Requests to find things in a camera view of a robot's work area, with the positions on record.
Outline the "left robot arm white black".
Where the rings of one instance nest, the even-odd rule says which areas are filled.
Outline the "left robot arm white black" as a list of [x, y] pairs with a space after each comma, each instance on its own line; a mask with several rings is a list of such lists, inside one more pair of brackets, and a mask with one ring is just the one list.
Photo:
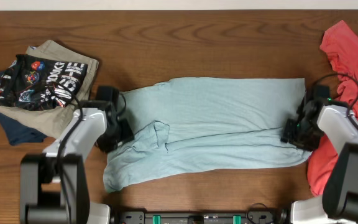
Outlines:
[[132, 131], [117, 100], [79, 103], [62, 135], [40, 154], [26, 154], [20, 164], [21, 223], [114, 223], [109, 205], [91, 202], [85, 160], [94, 145], [108, 153]]

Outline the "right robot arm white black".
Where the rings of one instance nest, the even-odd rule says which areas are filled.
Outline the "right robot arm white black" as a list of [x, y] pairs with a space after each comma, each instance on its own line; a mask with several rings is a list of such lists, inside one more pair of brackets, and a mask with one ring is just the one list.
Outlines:
[[327, 136], [338, 159], [323, 194], [293, 202], [286, 223], [358, 223], [358, 120], [346, 103], [330, 98], [303, 99], [296, 113], [282, 142], [312, 151]]

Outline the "light blue t-shirt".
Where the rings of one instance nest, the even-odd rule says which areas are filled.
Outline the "light blue t-shirt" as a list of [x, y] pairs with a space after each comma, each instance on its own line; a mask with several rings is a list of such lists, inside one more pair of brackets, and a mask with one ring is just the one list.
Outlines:
[[216, 169], [303, 163], [309, 153], [281, 142], [305, 92], [302, 78], [174, 78], [127, 91], [134, 139], [107, 156], [104, 188]]

